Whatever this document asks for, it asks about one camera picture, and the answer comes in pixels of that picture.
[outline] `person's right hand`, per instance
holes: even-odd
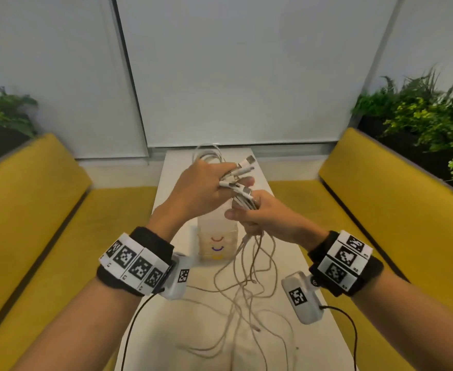
[[[225,212],[225,217],[239,221],[247,234],[260,235],[264,230],[283,241],[297,243],[307,251],[328,236],[328,231],[292,211],[267,191],[255,190],[252,196],[259,204],[259,210],[245,210],[234,201],[233,208]]]

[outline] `hand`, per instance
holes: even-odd
[[[235,163],[209,164],[196,160],[180,175],[168,199],[153,212],[147,227],[170,242],[182,225],[232,199],[236,193],[220,187],[220,178],[235,169]],[[244,186],[254,185],[253,177],[239,180]]]
[[[239,221],[247,234],[260,235],[263,231],[290,243],[297,243],[307,251],[323,242],[329,232],[304,216],[292,211],[265,190],[253,191],[259,210],[245,210],[236,202],[225,212],[225,217]]]

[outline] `black cable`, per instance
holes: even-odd
[[[132,332],[132,327],[134,323],[136,322],[137,315],[139,315],[139,312],[143,309],[143,307],[148,303],[151,298],[153,298],[155,295],[161,293],[164,289],[162,289],[158,293],[154,293],[152,296],[150,296],[146,301],[142,304],[141,307],[137,310],[136,314],[134,315],[134,318],[132,319],[131,327],[129,328],[129,333],[127,333],[127,341],[125,341],[125,348],[124,348],[124,356],[122,357],[122,367],[120,368],[121,371],[124,371],[124,364],[125,364],[125,356],[127,355],[127,346],[129,345],[129,339],[131,338],[131,332]]]
[[[349,318],[350,322],[352,323],[352,325],[353,325],[353,327],[354,327],[354,332],[355,332],[355,342],[354,342],[354,371],[357,371],[357,327],[355,326],[354,321],[352,320],[352,318],[350,317],[349,314],[347,314],[347,313],[346,313],[345,311],[343,311],[342,309],[339,309],[338,307],[335,307],[335,306],[320,306],[320,309],[321,309],[321,310],[330,309],[330,310],[339,311],[339,312],[341,312],[343,315],[345,315],[347,318]]]

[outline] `yellow seat back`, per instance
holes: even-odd
[[[0,309],[90,185],[51,134],[0,162]]]
[[[453,308],[453,190],[348,129],[321,178],[405,276]]]

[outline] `table surface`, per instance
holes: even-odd
[[[252,150],[250,148],[225,148],[222,149],[222,153],[227,161],[240,162],[251,155]],[[180,173],[191,164],[191,159],[192,150],[167,152],[154,208],[166,200]],[[256,179],[254,189],[271,192],[257,162],[255,167],[251,173]],[[187,222],[172,241],[175,250],[186,255],[196,255],[198,248],[196,232],[197,219]],[[239,240],[243,235],[245,232],[240,226]],[[254,241],[251,240],[247,246],[247,251],[250,251],[246,252],[247,265],[250,265],[252,260],[253,243]],[[263,240],[263,246],[268,251],[271,250],[272,241],[266,237]],[[265,260],[263,261],[261,258],[259,261],[262,266],[267,265],[269,261],[265,255],[263,257]],[[273,259],[279,271],[276,292],[272,298],[255,300],[253,311],[258,313],[258,317],[269,330],[285,340],[290,370],[353,369],[352,355],[331,313],[326,310],[323,319],[317,323],[301,324],[281,287],[280,280],[289,274],[299,270],[307,272],[308,267],[301,250],[297,245],[276,240]],[[195,267],[190,270],[187,285],[214,290],[213,275],[224,263],[219,261],[205,263],[197,260]],[[217,281],[220,287],[228,287],[235,283],[231,267],[232,265],[227,267],[218,276]],[[267,289],[273,289],[274,271],[263,273],[259,279]],[[232,297],[235,291],[236,288],[233,288],[226,293]],[[322,294],[320,292],[317,294],[321,303],[325,304]],[[161,296],[156,296],[141,311],[132,329],[125,357],[125,371],[266,369],[261,352],[246,322],[241,322],[236,340],[233,341],[238,315],[232,321],[222,352],[218,356],[204,359],[183,350],[184,346],[196,348],[213,346],[224,331],[231,307],[230,301],[219,293],[208,293],[189,287],[184,298],[186,300],[167,301]],[[245,305],[242,307],[242,312],[247,318],[248,308]],[[121,369],[126,338],[127,332],[120,344],[115,370]],[[268,369],[285,370],[285,347],[281,339],[263,329],[256,333],[256,338],[267,358]]]

